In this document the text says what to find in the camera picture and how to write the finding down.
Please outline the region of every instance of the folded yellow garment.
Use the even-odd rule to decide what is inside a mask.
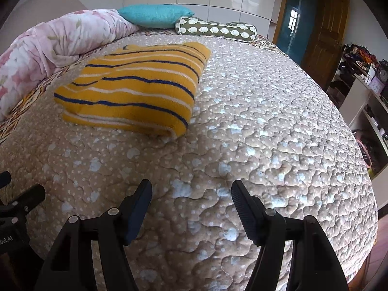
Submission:
[[[188,127],[210,54],[199,42],[127,45],[92,59],[54,99],[66,121],[177,138]]]

